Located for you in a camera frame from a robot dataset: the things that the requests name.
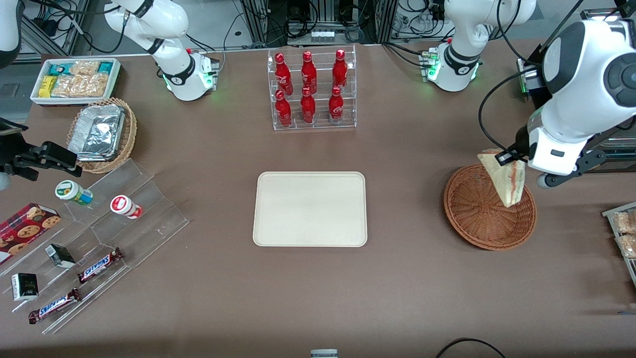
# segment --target foil-wrapped item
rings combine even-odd
[[[69,150],[79,161],[111,161],[117,157],[126,110],[115,104],[86,107],[80,113]]]

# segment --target red and white bottle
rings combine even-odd
[[[280,125],[285,128],[291,127],[291,106],[285,99],[285,93],[282,90],[276,90],[276,104],[274,106]]]
[[[285,56],[282,53],[274,55],[276,60],[276,82],[279,89],[285,93],[285,96],[291,96],[294,93],[294,86],[291,85],[291,72],[289,66],[285,63]]]
[[[303,87],[309,87],[311,94],[318,92],[318,74],[312,53],[309,51],[303,52],[303,68],[300,73],[303,75]]]
[[[141,206],[135,204],[126,195],[117,195],[111,201],[111,210],[115,214],[123,215],[127,218],[139,218],[144,210]]]
[[[310,87],[303,87],[303,97],[300,99],[300,107],[303,110],[303,120],[307,124],[313,124],[316,114],[316,101],[312,96]]]
[[[345,102],[340,95],[340,86],[333,86],[331,98],[329,98],[329,121],[331,124],[338,125],[342,123],[342,107],[344,104]]]
[[[347,63],[345,62],[345,50],[336,50],[336,62],[333,64],[333,85],[344,88],[347,86]]]

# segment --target small black box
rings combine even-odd
[[[59,268],[71,268],[75,265],[75,260],[65,247],[52,243],[46,247],[46,254],[51,258],[53,264]]]
[[[14,301],[30,301],[38,298],[38,278],[34,273],[16,273],[11,276]]]

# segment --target snickers bar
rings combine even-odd
[[[77,289],[71,290],[68,294],[56,299],[39,310],[29,313],[29,324],[36,324],[49,314],[60,311],[73,302],[81,301],[80,292]]]
[[[103,259],[97,261],[93,266],[90,266],[84,272],[78,273],[79,283],[85,283],[89,281],[91,278],[102,273],[108,266],[112,265],[115,261],[121,259],[123,254],[120,249],[117,247],[113,251],[109,252],[108,255],[104,256]]]

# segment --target red cookie box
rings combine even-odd
[[[0,265],[61,220],[57,211],[31,203],[0,224]]]

